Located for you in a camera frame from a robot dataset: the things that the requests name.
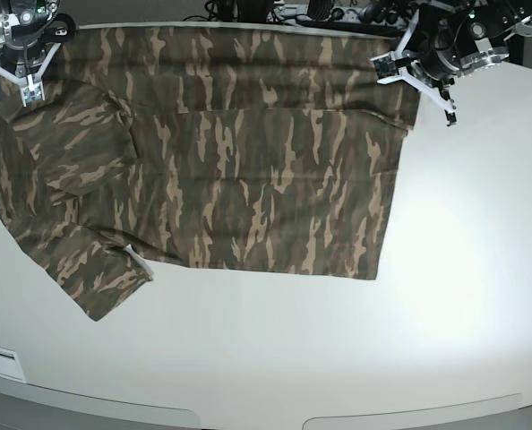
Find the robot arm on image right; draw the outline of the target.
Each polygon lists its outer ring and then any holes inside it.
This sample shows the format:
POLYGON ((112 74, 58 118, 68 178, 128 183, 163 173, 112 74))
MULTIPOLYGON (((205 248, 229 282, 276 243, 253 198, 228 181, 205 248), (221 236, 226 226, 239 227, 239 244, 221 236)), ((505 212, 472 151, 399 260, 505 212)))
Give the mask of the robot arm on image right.
POLYGON ((414 1, 411 6, 415 13, 395 49, 371 59, 377 82, 410 85, 455 125, 450 86, 504 63, 511 37, 532 37, 532 1, 414 1))

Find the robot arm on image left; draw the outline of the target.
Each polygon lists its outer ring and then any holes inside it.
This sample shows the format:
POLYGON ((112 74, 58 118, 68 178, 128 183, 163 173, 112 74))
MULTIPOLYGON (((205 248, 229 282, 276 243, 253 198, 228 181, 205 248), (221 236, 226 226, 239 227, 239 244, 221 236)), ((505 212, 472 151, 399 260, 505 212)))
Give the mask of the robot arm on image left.
POLYGON ((43 75, 77 26, 59 1, 0 1, 0 76, 19 88, 23 104, 45 98, 43 75))

